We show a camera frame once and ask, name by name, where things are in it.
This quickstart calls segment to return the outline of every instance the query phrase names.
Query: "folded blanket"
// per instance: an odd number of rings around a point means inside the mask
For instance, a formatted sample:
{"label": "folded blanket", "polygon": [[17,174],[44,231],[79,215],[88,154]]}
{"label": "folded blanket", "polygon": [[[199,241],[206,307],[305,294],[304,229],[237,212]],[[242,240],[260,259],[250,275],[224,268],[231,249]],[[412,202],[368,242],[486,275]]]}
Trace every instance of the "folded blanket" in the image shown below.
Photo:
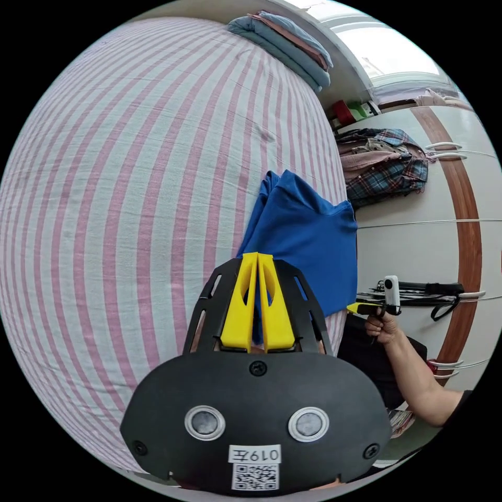
{"label": "folded blanket", "polygon": [[[356,231],[348,201],[334,206],[292,172],[268,172],[237,256],[271,254],[299,268],[329,316],[356,300]],[[260,329],[253,340],[263,342]]]}
{"label": "folded blanket", "polygon": [[240,17],[230,21],[227,29],[265,49],[302,77],[315,92],[330,85],[329,74],[310,56],[261,21]]}
{"label": "folded blanket", "polygon": [[289,31],[284,29],[282,26],[276,25],[273,21],[270,21],[270,19],[261,17],[258,14],[248,14],[248,16],[265,23],[269,28],[272,28],[272,30],[276,31],[279,35],[282,35],[286,40],[289,40],[291,43],[305,52],[305,54],[310,56],[324,71],[328,70],[328,63],[324,59],[323,55],[318,50],[310,47],[301,38],[293,35],[292,33],[289,33]]}
{"label": "folded blanket", "polygon": [[333,62],[331,61],[331,57],[328,51],[314,37],[309,35],[305,30],[302,30],[291,19],[283,16],[278,16],[277,14],[271,14],[270,12],[266,12],[265,10],[261,10],[258,15],[274,22],[276,25],[281,26],[292,35],[295,35],[299,39],[303,40],[309,47],[312,47],[312,49],[318,51],[323,56],[328,66],[330,68],[333,68]]}

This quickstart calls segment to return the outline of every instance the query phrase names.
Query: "plaid shirt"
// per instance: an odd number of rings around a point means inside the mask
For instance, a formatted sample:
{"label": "plaid shirt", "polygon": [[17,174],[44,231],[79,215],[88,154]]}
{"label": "plaid shirt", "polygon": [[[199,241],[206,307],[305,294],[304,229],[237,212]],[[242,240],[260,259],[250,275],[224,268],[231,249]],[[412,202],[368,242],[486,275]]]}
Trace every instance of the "plaid shirt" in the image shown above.
{"label": "plaid shirt", "polygon": [[423,157],[402,153],[399,158],[379,162],[360,176],[347,182],[347,198],[354,209],[381,202],[397,195],[422,191],[428,176],[428,164],[423,150],[401,129],[357,129],[336,137],[338,144],[374,138],[390,146],[413,146]]}

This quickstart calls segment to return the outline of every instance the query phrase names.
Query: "qr code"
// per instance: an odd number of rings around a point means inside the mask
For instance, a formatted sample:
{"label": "qr code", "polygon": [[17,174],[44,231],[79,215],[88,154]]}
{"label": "qr code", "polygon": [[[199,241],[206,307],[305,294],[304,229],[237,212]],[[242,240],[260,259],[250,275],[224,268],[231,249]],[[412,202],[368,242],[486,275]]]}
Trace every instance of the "qr code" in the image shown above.
{"label": "qr code", "polygon": [[279,464],[234,464],[232,489],[279,489]]}

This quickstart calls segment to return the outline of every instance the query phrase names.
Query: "bed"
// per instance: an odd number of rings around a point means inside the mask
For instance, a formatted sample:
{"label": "bed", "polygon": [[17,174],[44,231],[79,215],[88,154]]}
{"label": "bed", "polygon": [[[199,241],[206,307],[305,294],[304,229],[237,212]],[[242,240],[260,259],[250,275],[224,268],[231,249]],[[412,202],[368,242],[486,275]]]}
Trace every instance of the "bed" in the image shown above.
{"label": "bed", "polygon": [[[123,25],[36,105],[0,187],[0,310],[38,398],[99,460],[142,472],[119,432],[132,392],[180,354],[263,176],[285,169],[346,199],[313,91],[213,21]],[[335,353],[344,321],[327,319]]]}

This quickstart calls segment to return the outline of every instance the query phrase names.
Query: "hand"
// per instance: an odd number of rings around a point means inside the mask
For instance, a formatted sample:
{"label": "hand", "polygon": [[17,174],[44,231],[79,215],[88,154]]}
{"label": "hand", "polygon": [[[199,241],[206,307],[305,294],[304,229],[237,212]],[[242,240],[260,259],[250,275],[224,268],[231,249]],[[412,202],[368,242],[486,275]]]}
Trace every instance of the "hand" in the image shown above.
{"label": "hand", "polygon": [[376,340],[383,345],[389,344],[400,331],[395,317],[388,312],[384,314],[382,319],[369,316],[364,327],[369,336],[376,336]]}

